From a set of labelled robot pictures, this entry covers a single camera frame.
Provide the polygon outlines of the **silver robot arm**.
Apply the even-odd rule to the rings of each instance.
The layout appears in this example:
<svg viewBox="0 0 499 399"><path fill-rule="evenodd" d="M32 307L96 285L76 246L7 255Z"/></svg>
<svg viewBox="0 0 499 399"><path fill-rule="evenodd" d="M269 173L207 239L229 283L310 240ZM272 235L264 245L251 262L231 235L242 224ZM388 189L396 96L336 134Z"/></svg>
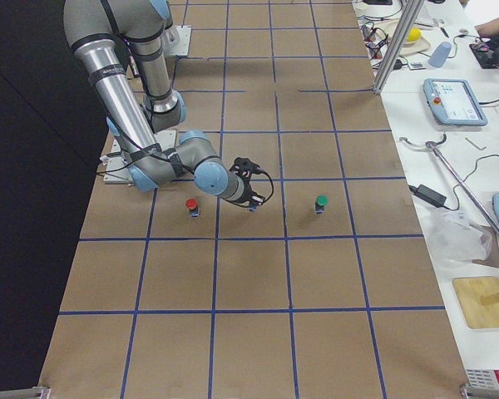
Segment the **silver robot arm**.
<svg viewBox="0 0 499 399"><path fill-rule="evenodd" d="M137 189L151 191L191 173L209 195L250 208L265 202L250 185L259 167L238 158L226 168L202 131L187 131L168 150L155 138L185 119L183 98L166 68L164 50L173 32L167 1L67 1L63 23Z"/></svg>

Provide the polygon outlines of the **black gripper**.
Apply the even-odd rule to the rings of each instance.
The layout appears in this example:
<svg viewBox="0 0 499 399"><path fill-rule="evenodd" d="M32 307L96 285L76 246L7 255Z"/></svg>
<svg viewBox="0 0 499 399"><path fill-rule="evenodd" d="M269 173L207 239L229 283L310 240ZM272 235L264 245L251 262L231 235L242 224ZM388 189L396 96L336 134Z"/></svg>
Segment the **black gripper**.
<svg viewBox="0 0 499 399"><path fill-rule="evenodd" d="M233 199L232 202L237 205L248 206L248 201L250 200L251 195L255 195L255 192L252 190L248 180L238 179L237 182L238 188L235 199Z"/></svg>

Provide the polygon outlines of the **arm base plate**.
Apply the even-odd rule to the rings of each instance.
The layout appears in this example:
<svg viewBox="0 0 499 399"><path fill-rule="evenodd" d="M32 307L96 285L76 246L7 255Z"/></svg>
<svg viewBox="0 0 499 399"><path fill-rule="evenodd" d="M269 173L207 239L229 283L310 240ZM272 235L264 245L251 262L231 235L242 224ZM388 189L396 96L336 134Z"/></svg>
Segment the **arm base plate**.
<svg viewBox="0 0 499 399"><path fill-rule="evenodd" d="M163 150L175 147L177 130L164 130L154 134L156 141L160 144ZM134 185L130 172L125 167L125 162L121 157L120 145L117 143L114 136L109 133L107 137L106 147L101 156L103 182L106 185Z"/></svg>
<svg viewBox="0 0 499 399"><path fill-rule="evenodd" d="M161 34L161 43L165 57L188 57L190 50L191 26L168 28Z"/></svg>

